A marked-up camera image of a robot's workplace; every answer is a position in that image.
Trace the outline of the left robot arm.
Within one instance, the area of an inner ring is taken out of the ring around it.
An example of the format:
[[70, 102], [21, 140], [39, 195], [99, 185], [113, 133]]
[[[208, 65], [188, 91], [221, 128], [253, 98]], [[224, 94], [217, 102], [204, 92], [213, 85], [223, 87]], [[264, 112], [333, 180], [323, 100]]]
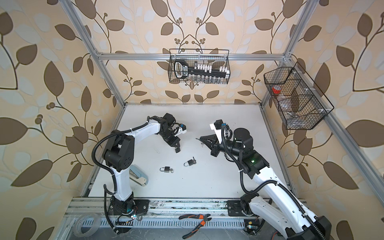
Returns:
[[125, 131], [114, 130], [94, 146], [91, 158], [96, 166], [108, 171], [112, 177], [113, 190], [104, 188], [104, 214], [107, 223], [115, 234], [119, 229], [109, 217], [109, 207], [122, 217], [130, 220], [137, 218], [139, 207], [135, 204], [134, 193], [130, 186], [130, 166], [134, 160], [135, 146], [140, 141], [159, 135], [176, 153], [181, 151], [180, 138], [187, 127], [176, 122], [173, 115], [166, 113], [163, 117], [147, 117], [144, 124]]

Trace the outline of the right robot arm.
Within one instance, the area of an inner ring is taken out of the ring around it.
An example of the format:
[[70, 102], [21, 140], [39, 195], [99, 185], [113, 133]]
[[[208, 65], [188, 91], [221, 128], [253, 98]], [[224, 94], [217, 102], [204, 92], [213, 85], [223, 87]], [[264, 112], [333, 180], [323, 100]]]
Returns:
[[254, 150], [253, 138], [244, 128], [237, 128], [232, 139], [227, 136], [228, 125], [222, 124], [215, 134], [198, 140], [211, 155], [227, 154], [240, 171], [241, 187], [252, 198], [245, 201], [246, 215], [257, 215], [269, 223], [286, 240], [328, 240], [332, 225], [324, 217], [309, 210], [283, 184], [270, 164]]

